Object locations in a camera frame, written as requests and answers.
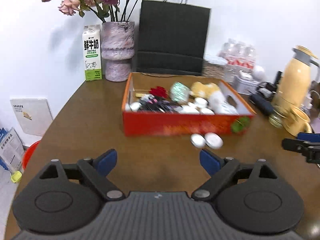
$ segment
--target gray ribbed panel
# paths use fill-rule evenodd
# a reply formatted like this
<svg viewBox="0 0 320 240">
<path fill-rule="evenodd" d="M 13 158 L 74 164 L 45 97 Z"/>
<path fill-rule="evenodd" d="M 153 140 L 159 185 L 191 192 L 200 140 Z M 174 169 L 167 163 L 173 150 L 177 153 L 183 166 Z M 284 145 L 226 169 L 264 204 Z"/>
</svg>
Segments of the gray ribbed panel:
<svg viewBox="0 0 320 240">
<path fill-rule="evenodd" d="M 107 203 L 89 225 L 59 236 L 21 232 L 15 240 L 302 240 L 294 232 L 253 236 L 239 232 L 215 214 L 208 203 L 185 192 L 132 192 Z"/>
</svg>

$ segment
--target yellow cup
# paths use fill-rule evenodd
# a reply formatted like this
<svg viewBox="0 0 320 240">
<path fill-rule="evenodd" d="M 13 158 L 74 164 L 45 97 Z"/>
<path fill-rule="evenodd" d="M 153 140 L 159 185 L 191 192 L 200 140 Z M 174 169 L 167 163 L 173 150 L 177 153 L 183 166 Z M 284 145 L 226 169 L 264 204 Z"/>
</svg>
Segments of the yellow cup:
<svg viewBox="0 0 320 240">
<path fill-rule="evenodd" d="M 298 107 L 292 107 L 284 119 L 283 127 L 293 136 L 300 132 L 312 133 L 310 118 Z"/>
</svg>

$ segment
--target yellow bowl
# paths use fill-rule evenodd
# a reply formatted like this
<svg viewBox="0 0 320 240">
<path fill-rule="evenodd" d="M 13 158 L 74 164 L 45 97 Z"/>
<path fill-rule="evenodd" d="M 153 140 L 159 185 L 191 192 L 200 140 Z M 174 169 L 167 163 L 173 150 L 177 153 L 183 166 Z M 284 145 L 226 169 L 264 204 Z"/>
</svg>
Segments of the yellow bowl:
<svg viewBox="0 0 320 240">
<path fill-rule="evenodd" d="M 22 173 L 20 171 L 16 171 L 14 174 L 11 175 L 11 181 L 13 183 L 17 183 L 21 180 Z"/>
</svg>

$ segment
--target orange box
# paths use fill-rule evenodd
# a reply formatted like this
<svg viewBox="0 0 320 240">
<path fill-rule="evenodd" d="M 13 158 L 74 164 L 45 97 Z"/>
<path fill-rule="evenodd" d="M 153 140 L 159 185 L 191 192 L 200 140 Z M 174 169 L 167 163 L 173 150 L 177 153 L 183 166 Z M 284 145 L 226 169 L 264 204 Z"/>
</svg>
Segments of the orange box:
<svg viewBox="0 0 320 240">
<path fill-rule="evenodd" d="M 132 112 L 128 107 L 132 102 L 139 100 L 135 97 L 137 93 L 148 93 L 151 87 L 161 86 L 169 91 L 175 82 L 181 82 L 190 88 L 197 81 L 202 84 L 217 84 L 227 100 L 236 107 L 239 115 Z M 249 127 L 255 114 L 248 103 L 229 84 L 220 79 L 200 76 L 134 72 L 129 75 L 122 101 L 123 127 L 126 136 L 170 136 L 193 133 L 204 134 L 207 132 L 242 134 Z"/>
</svg>

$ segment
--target marbled pink vase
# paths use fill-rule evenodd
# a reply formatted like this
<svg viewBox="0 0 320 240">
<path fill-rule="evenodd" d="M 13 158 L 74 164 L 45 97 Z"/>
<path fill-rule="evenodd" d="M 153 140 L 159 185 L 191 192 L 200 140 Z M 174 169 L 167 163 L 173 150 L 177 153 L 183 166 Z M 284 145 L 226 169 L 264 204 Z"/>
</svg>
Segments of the marbled pink vase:
<svg viewBox="0 0 320 240">
<path fill-rule="evenodd" d="M 128 79 L 134 56 L 134 22 L 102 24 L 101 56 L 106 59 L 105 77 L 120 82 Z"/>
</svg>

